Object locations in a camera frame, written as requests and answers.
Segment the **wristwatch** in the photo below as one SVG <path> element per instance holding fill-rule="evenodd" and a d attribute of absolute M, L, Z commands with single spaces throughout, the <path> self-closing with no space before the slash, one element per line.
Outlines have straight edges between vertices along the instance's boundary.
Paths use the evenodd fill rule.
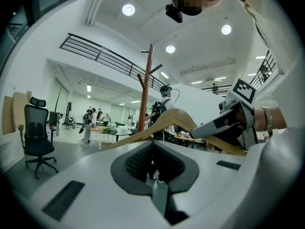
<path fill-rule="evenodd" d="M 271 128 L 272 127 L 272 115 L 270 113 L 270 110 L 267 107 L 262 107 L 262 109 L 264 110 L 265 116 L 267 119 L 267 126 L 266 126 L 265 130 L 263 130 L 262 132 L 272 130 L 272 128 Z"/>

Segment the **wooden hanger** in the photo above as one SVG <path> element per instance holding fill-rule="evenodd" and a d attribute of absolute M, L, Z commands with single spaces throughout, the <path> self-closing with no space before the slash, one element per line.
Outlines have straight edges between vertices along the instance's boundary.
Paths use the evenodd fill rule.
<path fill-rule="evenodd" d="M 134 134 L 119 142 L 113 143 L 108 147 L 109 148 L 120 147 L 122 145 L 129 144 L 132 142 L 142 141 L 143 139 L 149 137 L 151 134 L 154 134 L 158 131 L 162 131 L 163 129 L 167 128 L 170 125 L 180 126 L 181 128 L 187 130 L 188 132 L 190 132 L 195 127 L 197 127 L 196 123 L 185 111 L 183 111 L 181 109 L 169 109 L 166 112 L 164 112 L 158 118 L 156 123 L 154 123 L 148 129 L 146 129 L 142 132 L 139 132 L 137 134 Z M 204 138 L 204 141 L 211 143 L 212 145 L 214 145 L 230 154 L 240 155 L 240 156 L 246 155 L 242 149 L 235 147 L 234 145 L 229 144 L 215 136 L 206 137 L 206 138 Z"/>

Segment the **cable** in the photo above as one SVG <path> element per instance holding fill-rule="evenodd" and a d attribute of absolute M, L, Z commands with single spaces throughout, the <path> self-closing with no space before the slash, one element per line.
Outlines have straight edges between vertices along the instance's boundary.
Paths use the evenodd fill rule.
<path fill-rule="evenodd" d="M 173 89 L 170 90 L 170 92 L 171 92 L 172 90 L 177 90 L 177 91 L 179 92 L 178 97 L 176 98 L 176 100 L 175 100 L 175 102 L 174 102 L 174 105 L 176 106 L 176 102 L 177 102 L 178 98 L 180 97 L 180 90 L 177 89 L 177 88 L 173 88 Z"/>

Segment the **office chair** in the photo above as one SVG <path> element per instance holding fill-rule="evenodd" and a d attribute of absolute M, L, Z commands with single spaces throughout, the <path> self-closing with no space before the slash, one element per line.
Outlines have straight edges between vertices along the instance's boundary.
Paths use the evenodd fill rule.
<path fill-rule="evenodd" d="M 119 122 L 115 122 L 115 124 L 116 124 L 116 127 L 118 127 L 118 126 L 125 126 L 125 124 L 122 124 L 122 123 L 119 123 Z"/>
<path fill-rule="evenodd" d="M 73 125 L 73 122 L 68 118 L 68 116 L 66 116 L 65 122 L 66 122 L 66 129 L 67 129 L 67 126 L 68 126 L 69 129 L 70 129 L 70 126 Z"/>
<path fill-rule="evenodd" d="M 47 118 L 49 115 L 49 111 L 45 108 L 46 101 L 39 100 L 34 97 L 30 99 L 30 103 L 32 105 L 25 105 L 24 114 L 25 114 L 25 125 L 26 131 L 24 135 L 24 150 L 30 156 L 37 156 L 38 158 L 25 161 L 26 167 L 28 167 L 28 163 L 37 163 L 34 176 L 36 179 L 39 179 L 37 172 L 40 165 L 45 164 L 58 173 L 58 169 L 47 163 L 47 160 L 53 159 L 56 162 L 55 157 L 43 157 L 43 155 L 47 155 L 54 151 L 53 147 L 53 132 L 56 131 L 54 127 L 50 127 L 51 129 L 51 142 L 48 140 L 46 125 Z M 22 134 L 23 125 L 18 127 L 20 133 Z"/>

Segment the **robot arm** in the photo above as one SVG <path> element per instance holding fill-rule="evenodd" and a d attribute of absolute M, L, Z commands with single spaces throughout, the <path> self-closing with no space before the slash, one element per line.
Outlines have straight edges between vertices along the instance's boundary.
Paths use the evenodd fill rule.
<path fill-rule="evenodd" d="M 219 104 L 220 116 L 190 132 L 192 138 L 214 135 L 228 143 L 248 150 L 257 143 L 252 102 L 255 89 L 238 79 L 227 97 Z"/>

